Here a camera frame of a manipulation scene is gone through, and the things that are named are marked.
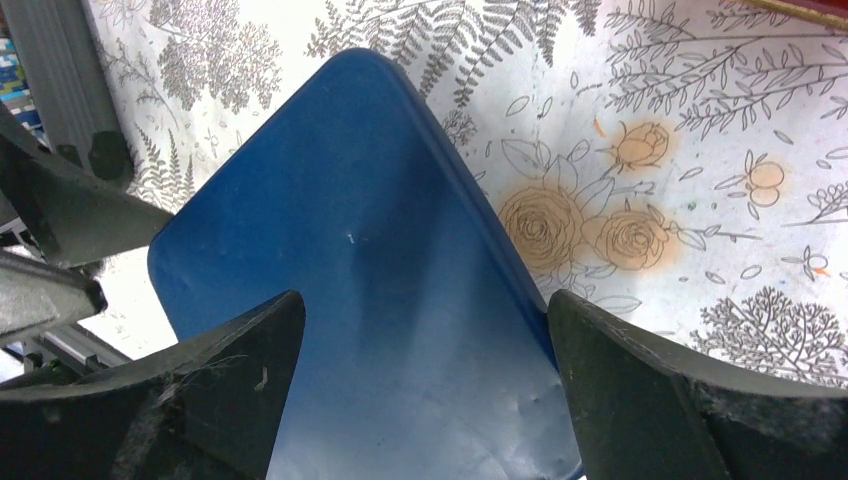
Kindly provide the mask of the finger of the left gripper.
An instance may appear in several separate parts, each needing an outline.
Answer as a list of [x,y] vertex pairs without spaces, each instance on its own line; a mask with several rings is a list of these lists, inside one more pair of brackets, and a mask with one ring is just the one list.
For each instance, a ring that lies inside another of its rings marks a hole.
[[173,218],[39,148],[1,107],[1,191],[46,260],[76,267],[144,247]]
[[95,316],[108,306],[101,285],[75,270],[1,253],[1,343]]

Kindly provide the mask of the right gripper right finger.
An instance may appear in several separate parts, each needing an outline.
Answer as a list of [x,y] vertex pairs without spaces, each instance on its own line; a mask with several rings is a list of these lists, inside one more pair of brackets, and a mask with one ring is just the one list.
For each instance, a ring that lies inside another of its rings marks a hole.
[[591,479],[843,479],[847,394],[743,369],[567,290],[549,332]]

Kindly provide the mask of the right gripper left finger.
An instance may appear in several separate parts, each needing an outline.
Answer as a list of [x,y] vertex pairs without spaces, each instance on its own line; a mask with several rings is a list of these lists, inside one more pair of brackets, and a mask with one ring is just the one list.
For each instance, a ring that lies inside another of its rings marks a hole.
[[1,390],[5,479],[262,479],[304,335],[283,292],[200,335],[66,385]]

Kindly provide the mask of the blue tin lid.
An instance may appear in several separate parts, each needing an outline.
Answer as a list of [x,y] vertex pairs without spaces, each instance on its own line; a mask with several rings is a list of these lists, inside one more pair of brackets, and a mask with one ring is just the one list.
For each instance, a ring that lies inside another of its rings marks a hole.
[[544,301],[403,70],[330,58],[148,252],[179,339],[284,290],[273,479],[577,479]]

